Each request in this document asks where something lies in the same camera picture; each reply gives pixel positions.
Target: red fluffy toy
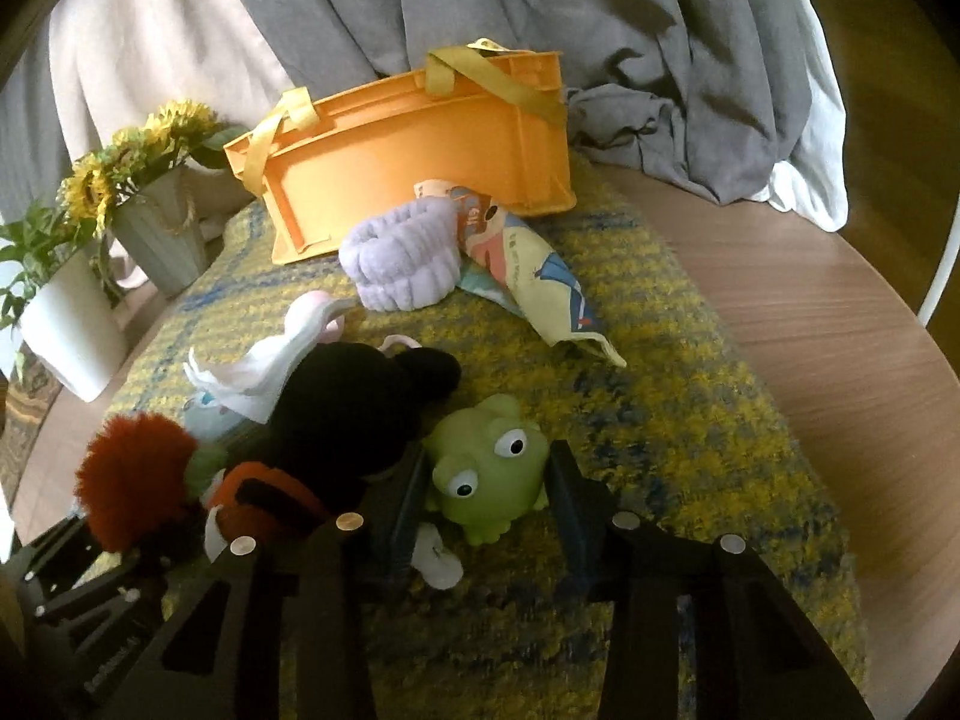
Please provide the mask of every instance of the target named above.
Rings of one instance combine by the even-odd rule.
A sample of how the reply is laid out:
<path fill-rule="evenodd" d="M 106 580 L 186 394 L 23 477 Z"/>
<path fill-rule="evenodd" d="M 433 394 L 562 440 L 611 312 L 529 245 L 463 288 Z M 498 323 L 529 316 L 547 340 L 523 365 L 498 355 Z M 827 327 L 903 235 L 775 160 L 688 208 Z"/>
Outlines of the red fluffy toy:
<path fill-rule="evenodd" d="M 125 552 L 186 517 L 184 471 L 196 449 L 194 437 L 158 413 L 107 420 L 86 450 L 76 489 L 104 550 Z"/>

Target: green rubber frog toy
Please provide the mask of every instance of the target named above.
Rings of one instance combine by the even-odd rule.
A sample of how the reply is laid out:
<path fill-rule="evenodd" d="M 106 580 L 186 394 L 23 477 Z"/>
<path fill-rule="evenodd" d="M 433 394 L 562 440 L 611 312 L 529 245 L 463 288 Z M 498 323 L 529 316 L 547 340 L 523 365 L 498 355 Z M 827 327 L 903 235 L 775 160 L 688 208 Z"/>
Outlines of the green rubber frog toy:
<path fill-rule="evenodd" d="M 446 416 L 424 447 L 434 466 L 426 507 L 461 525 L 471 546 L 493 544 L 517 517 L 547 505 L 549 443 L 512 395 Z"/>

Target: white flower pot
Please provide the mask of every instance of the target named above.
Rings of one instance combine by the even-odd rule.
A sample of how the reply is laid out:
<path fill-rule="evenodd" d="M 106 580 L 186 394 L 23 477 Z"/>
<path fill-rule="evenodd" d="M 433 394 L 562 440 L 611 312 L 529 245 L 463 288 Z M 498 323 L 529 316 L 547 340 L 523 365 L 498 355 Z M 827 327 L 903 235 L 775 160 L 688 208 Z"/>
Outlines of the white flower pot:
<path fill-rule="evenodd" d="M 78 398 L 94 400 L 120 370 L 127 341 L 83 252 L 24 309 L 23 341 Z"/>

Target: yellow strap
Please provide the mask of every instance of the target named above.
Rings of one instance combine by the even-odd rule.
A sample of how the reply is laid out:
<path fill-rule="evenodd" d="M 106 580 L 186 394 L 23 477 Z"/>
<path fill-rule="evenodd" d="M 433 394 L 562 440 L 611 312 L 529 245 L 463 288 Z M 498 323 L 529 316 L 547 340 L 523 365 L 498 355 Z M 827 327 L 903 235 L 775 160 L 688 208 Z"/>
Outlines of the yellow strap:
<path fill-rule="evenodd" d="M 277 107 L 251 132 L 247 160 L 243 165 L 243 185 L 257 196 L 261 196 L 266 189 L 263 185 L 263 170 L 267 166 L 270 145 L 277 136 L 284 117 L 290 119 L 296 129 L 309 129 L 320 123 L 320 117 L 313 109 L 310 93 L 305 86 L 284 92 Z"/>
<path fill-rule="evenodd" d="M 449 46 L 426 55 L 426 92 L 436 97 L 453 94 L 456 74 L 479 84 L 492 95 L 539 116 L 551 127 L 566 127 L 566 106 L 553 95 L 533 89 L 498 70 L 474 49 Z"/>

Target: gray fabric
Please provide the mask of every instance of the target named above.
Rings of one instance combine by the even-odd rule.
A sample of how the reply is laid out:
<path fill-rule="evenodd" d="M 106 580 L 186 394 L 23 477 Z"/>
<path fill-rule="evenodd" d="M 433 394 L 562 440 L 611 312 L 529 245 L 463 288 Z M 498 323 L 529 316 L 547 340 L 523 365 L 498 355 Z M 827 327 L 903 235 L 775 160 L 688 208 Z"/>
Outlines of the gray fabric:
<path fill-rule="evenodd" d="M 793 152 L 806 126 L 811 95 L 803 35 L 800 34 L 798 0 L 747 0 L 754 14 L 763 62 L 770 83 L 778 160 Z"/>
<path fill-rule="evenodd" d="M 569 138 L 719 202 L 766 186 L 810 110 L 794 0 L 242 0 L 327 95 L 480 36 L 562 50 Z"/>
<path fill-rule="evenodd" d="M 0 89 L 0 218 L 15 221 L 31 199 L 51 199 L 70 170 L 50 79 L 49 19 Z"/>
<path fill-rule="evenodd" d="M 324 98 L 376 80 L 329 0 L 242 0 L 291 81 Z"/>

